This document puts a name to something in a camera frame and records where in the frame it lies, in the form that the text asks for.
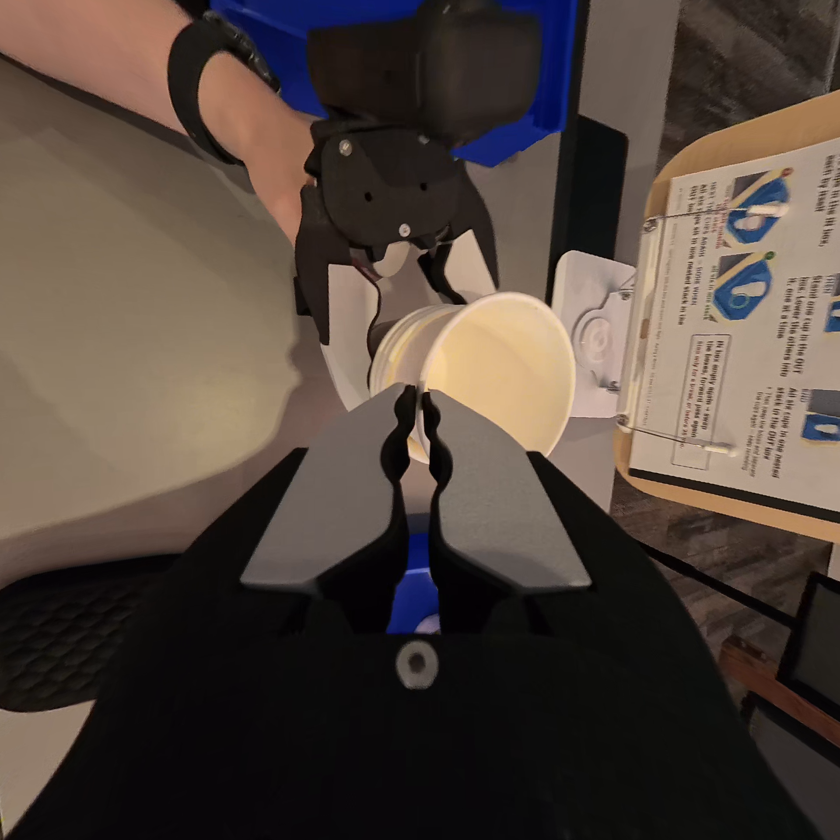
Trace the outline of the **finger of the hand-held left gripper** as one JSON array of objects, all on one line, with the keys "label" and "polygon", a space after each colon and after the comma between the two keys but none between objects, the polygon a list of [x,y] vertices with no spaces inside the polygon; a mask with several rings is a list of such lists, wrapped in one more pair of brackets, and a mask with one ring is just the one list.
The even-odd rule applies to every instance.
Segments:
[{"label": "finger of the hand-held left gripper", "polygon": [[382,294],[348,240],[330,219],[318,185],[301,190],[295,242],[296,304],[314,321],[323,359],[345,407],[370,396],[369,338]]},{"label": "finger of the hand-held left gripper", "polygon": [[498,291],[497,241],[481,197],[460,199],[454,222],[417,264],[427,284],[452,303],[471,303]]}]

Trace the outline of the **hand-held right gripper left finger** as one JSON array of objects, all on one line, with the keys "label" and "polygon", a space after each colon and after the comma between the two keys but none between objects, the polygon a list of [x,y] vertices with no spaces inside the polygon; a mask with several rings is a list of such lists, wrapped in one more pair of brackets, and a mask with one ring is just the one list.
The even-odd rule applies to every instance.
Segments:
[{"label": "hand-held right gripper left finger", "polygon": [[410,434],[409,385],[333,419],[303,456],[241,583],[335,601],[347,617],[390,617],[407,564]]}]

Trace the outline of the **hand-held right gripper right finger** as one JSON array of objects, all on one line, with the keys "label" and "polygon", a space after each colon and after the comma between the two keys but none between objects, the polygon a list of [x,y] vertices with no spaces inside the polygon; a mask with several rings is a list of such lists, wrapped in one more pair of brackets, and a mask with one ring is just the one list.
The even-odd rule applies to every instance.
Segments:
[{"label": "hand-held right gripper right finger", "polygon": [[529,452],[488,418],[427,392],[428,531],[442,621],[487,621],[507,599],[584,592],[592,578]]}]

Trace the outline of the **blue plastic bin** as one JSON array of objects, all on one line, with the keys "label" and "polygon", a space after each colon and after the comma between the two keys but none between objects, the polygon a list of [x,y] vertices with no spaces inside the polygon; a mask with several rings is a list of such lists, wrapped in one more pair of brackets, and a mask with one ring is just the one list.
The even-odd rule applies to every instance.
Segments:
[{"label": "blue plastic bin", "polygon": [[[403,18],[419,1],[211,1],[210,9],[242,29],[280,80],[284,101],[293,109],[323,118],[306,61],[308,31]],[[494,167],[525,151],[566,124],[572,87],[578,18],[575,1],[503,1],[501,6],[534,14],[542,28],[539,84],[527,114],[461,147],[464,161]]]},{"label": "blue plastic bin", "polygon": [[429,567],[428,535],[410,536],[407,568],[396,587],[392,606],[392,634],[440,634],[438,589]]}]

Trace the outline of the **person's left forearm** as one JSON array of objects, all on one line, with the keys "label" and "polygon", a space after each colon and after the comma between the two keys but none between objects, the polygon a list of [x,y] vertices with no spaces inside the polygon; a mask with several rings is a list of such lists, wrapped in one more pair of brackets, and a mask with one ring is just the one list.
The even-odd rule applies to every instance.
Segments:
[{"label": "person's left forearm", "polygon": [[[167,60],[194,18],[175,2],[1,3],[2,54],[187,135],[172,107]],[[256,127],[256,79],[228,55],[211,58],[198,102],[209,132],[244,160]]]}]

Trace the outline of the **black flat mat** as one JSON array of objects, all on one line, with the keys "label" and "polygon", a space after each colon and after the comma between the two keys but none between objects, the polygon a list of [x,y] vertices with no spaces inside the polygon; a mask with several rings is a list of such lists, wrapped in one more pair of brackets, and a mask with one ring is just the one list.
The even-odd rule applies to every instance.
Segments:
[{"label": "black flat mat", "polygon": [[614,258],[627,149],[625,133],[581,114],[562,132],[544,298],[547,303],[552,301],[555,270],[563,255],[576,250]]}]

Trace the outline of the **black wristband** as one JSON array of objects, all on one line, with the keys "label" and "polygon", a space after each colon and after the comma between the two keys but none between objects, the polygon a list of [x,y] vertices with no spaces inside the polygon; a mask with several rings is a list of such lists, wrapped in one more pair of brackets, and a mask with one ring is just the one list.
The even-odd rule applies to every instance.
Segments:
[{"label": "black wristband", "polygon": [[166,77],[175,116],[203,152],[227,165],[242,166],[244,163],[209,132],[200,113],[200,81],[208,62],[217,55],[235,58],[276,95],[280,94],[280,79],[246,32],[212,9],[185,26],[173,41]]}]

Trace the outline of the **black wrist rest pad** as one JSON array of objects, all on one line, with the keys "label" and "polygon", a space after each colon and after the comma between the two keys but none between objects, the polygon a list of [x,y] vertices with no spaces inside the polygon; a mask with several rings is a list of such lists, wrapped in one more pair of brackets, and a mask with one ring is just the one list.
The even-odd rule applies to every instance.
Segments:
[{"label": "black wrist rest pad", "polygon": [[1,708],[53,711],[95,700],[126,626],[179,554],[33,574],[1,591]]}]

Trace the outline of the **instruction sheet on wooden stand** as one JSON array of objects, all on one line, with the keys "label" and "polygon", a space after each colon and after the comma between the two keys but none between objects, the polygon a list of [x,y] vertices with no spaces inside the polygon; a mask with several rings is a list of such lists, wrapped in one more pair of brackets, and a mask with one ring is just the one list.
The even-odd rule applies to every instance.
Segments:
[{"label": "instruction sheet on wooden stand", "polygon": [[[724,165],[787,154],[809,145],[836,140],[838,136],[839,92],[834,91],[709,134],[686,147],[667,163],[655,177],[645,204],[629,343],[645,346],[650,333],[647,321],[650,307],[645,295],[651,283],[644,278],[644,250],[648,247],[648,240],[653,237],[648,232],[649,224],[665,215],[672,180]],[[829,543],[839,543],[839,525],[836,522],[781,511],[748,500],[734,500],[703,489],[673,486],[656,479],[631,476],[629,459],[632,443],[633,433],[617,425],[612,434],[615,468],[632,487],[651,497]]]}]

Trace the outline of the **black display board stand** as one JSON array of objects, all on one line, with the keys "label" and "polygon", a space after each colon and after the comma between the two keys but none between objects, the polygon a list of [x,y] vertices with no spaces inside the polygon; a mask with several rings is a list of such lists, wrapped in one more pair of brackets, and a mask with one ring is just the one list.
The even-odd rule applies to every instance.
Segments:
[{"label": "black display board stand", "polygon": [[777,678],[834,720],[839,720],[839,581],[809,575]]}]

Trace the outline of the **white mount plate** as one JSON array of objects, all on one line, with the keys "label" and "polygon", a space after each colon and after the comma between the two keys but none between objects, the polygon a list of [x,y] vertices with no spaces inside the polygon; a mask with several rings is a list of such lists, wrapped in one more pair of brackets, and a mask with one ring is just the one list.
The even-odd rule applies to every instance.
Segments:
[{"label": "white mount plate", "polygon": [[572,343],[573,417],[634,430],[653,302],[653,281],[641,269],[579,250],[560,257],[550,307]]}]

